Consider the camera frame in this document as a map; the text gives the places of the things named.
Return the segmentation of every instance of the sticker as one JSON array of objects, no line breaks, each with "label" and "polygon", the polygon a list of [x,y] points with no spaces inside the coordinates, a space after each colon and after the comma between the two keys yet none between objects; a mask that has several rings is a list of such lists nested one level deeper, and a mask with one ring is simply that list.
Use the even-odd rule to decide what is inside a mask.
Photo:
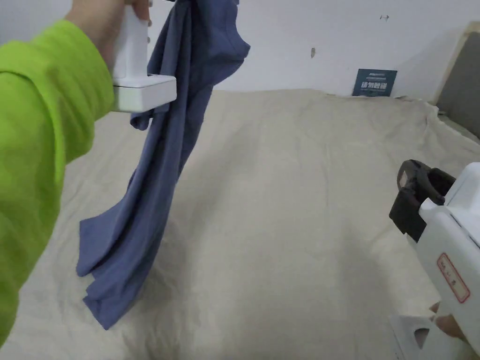
[{"label": "sticker", "polygon": [[359,69],[352,96],[390,96],[396,70]]},{"label": "sticker", "polygon": [[460,274],[455,269],[446,253],[440,255],[437,260],[437,265],[444,275],[448,285],[455,294],[458,302],[463,304],[470,297],[470,290],[468,289],[467,285],[465,285],[465,282],[460,277]]}]

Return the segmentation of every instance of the beige sheet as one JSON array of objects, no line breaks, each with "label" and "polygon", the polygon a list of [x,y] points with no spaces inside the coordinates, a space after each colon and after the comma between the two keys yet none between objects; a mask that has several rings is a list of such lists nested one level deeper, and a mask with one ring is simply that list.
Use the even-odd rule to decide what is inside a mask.
[{"label": "beige sheet", "polygon": [[393,359],[387,316],[437,301],[388,212],[414,158],[458,175],[480,145],[415,100],[217,92],[135,306],[104,331],[78,222],[123,195],[145,133],[97,124],[1,359]]}]

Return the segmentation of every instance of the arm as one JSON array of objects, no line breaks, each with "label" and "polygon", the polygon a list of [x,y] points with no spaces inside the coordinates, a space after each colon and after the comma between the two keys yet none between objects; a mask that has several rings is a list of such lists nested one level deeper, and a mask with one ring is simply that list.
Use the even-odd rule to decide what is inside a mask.
[{"label": "arm", "polygon": [[65,166],[90,149],[112,86],[99,51],[70,22],[0,48],[0,346],[52,234]]}]

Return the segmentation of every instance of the fingers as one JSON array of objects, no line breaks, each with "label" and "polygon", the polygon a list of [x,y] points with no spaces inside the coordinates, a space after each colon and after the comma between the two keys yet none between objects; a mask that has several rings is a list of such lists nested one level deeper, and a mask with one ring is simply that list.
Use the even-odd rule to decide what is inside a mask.
[{"label": "fingers", "polygon": [[431,312],[434,312],[434,313],[437,313],[439,307],[440,307],[440,302],[438,302],[438,303],[436,303],[436,304],[433,304],[433,305],[430,307],[430,311],[431,311]]},{"label": "fingers", "polygon": [[453,315],[440,316],[435,320],[435,324],[447,335],[466,341],[465,335],[460,329],[460,326],[458,326]]},{"label": "fingers", "polygon": [[140,20],[150,20],[150,3],[149,0],[125,0],[125,4],[132,5],[135,13]]}]

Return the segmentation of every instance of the blue sign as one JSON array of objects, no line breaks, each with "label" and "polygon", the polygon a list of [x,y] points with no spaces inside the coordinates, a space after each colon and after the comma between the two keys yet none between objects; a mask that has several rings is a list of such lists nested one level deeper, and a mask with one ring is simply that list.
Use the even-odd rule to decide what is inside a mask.
[{"label": "blue sign", "polygon": [[390,96],[396,70],[359,69],[352,96]]}]

